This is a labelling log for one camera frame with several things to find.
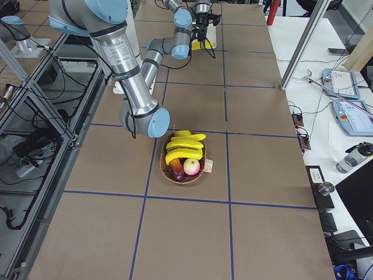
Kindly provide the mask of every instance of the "apple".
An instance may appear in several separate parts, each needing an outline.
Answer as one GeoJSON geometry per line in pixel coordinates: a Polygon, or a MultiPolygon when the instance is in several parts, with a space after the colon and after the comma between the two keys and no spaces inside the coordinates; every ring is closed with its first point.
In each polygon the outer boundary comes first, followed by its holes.
{"type": "Polygon", "coordinates": [[[184,172],[187,175],[195,175],[200,170],[200,164],[197,159],[186,159],[184,162],[184,172]]]}

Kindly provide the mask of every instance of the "power strip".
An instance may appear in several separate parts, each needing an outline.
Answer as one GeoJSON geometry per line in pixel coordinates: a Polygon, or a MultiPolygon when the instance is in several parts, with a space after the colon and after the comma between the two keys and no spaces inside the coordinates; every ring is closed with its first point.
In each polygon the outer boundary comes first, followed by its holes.
{"type": "Polygon", "coordinates": [[[44,160],[42,159],[36,159],[36,160],[33,160],[33,163],[29,162],[29,164],[23,164],[16,170],[16,175],[20,178],[23,178],[24,176],[29,174],[31,171],[33,171],[35,168],[40,167],[43,162],[44,160]]]}

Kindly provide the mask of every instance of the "banana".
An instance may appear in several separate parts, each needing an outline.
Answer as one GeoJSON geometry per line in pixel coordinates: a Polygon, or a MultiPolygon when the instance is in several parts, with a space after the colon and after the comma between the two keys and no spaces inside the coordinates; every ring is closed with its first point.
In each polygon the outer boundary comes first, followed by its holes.
{"type": "Polygon", "coordinates": [[[202,158],[202,150],[197,149],[186,149],[186,148],[178,148],[174,149],[166,154],[166,165],[170,165],[170,161],[176,158],[188,158],[188,159],[201,159],[202,158]]]}
{"type": "Polygon", "coordinates": [[[174,136],[188,136],[192,135],[192,133],[189,130],[176,130],[174,132],[174,136]]]}
{"type": "Polygon", "coordinates": [[[173,140],[166,145],[168,152],[177,148],[202,149],[203,144],[195,140],[178,139],[173,140]]]}
{"type": "Polygon", "coordinates": [[[179,139],[201,141],[201,140],[204,140],[205,138],[206,138],[205,134],[198,133],[198,134],[192,134],[188,136],[174,136],[174,137],[171,137],[171,141],[179,140],[179,139]]]}

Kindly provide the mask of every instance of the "yellow object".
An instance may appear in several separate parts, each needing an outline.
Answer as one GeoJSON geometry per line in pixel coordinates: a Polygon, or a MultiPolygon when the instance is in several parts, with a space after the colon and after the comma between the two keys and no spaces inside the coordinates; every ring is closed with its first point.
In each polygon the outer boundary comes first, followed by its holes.
{"type": "Polygon", "coordinates": [[[166,145],[168,152],[177,148],[202,149],[203,144],[195,140],[178,139],[171,141],[166,145]]]}
{"type": "Polygon", "coordinates": [[[188,135],[192,135],[192,133],[189,130],[176,130],[174,132],[174,135],[175,136],[188,136],[188,135]]]}
{"type": "Polygon", "coordinates": [[[175,136],[171,137],[171,141],[183,139],[183,140],[195,140],[195,141],[201,141],[206,138],[206,135],[203,133],[188,135],[188,136],[175,136]]]}
{"type": "Polygon", "coordinates": [[[203,46],[202,42],[192,42],[192,51],[197,51],[197,50],[203,50],[204,48],[211,49],[215,46],[214,42],[209,42],[206,41],[206,47],[203,46]]]}
{"type": "Polygon", "coordinates": [[[166,165],[170,165],[170,161],[176,158],[188,158],[188,159],[201,159],[203,156],[202,150],[193,150],[193,149],[186,149],[186,148],[178,148],[174,149],[166,154],[165,160],[166,165]]]}

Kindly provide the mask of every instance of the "metal frame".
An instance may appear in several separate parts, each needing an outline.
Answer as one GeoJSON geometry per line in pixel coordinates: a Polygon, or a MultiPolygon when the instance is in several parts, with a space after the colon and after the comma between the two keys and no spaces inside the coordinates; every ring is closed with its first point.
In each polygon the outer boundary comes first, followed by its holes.
{"type": "Polygon", "coordinates": [[[304,54],[304,51],[311,40],[312,36],[314,35],[319,23],[326,12],[329,3],[331,0],[318,0],[316,3],[316,7],[312,12],[312,15],[306,25],[302,37],[295,48],[294,54],[290,60],[290,63],[285,71],[285,74],[281,80],[280,89],[285,90],[290,80],[292,79],[295,70],[298,67],[298,64],[304,54]]]}

